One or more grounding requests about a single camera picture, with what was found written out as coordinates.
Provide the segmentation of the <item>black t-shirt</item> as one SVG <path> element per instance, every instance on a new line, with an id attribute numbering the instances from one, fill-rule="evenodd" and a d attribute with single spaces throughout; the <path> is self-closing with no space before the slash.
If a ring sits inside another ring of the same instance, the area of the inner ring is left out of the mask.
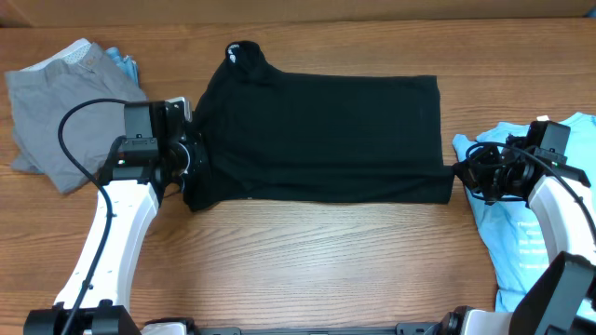
<path id="1" fill-rule="evenodd" d="M 226 200 L 445 204 L 433 75 L 294 74 L 237 41 L 211 78 L 192 129 L 208 165 L 186 183 L 193 211 Z"/>

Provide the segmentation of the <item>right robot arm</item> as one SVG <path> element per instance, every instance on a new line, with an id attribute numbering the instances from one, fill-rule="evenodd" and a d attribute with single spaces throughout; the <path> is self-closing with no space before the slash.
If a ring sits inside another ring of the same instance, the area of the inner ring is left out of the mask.
<path id="1" fill-rule="evenodd" d="M 521 200 L 534 212 L 549 267 L 514 312 L 459 306 L 426 325 L 426 334 L 594 334 L 594 321 L 578 311 L 595 303 L 595 211 L 586 173 L 567 163 L 570 133 L 560 123 L 534 121 L 525 136 L 477 142 L 454 164 L 473 196 L 487 204 Z"/>

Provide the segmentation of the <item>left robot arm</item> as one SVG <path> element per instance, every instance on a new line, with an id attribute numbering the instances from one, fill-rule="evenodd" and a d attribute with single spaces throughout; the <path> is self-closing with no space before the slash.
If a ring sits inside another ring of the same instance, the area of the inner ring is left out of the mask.
<path id="1" fill-rule="evenodd" d="M 165 319 L 139 328 L 130 309 L 142 242 L 168 186 L 183 188 L 207 164 L 198 135 L 189 131 L 192 108 L 178 97 L 123 101 L 125 130 L 98 177 L 98 203 L 78 262 L 49 309 L 32 310 L 26 334 L 191 334 L 190 319 Z"/>

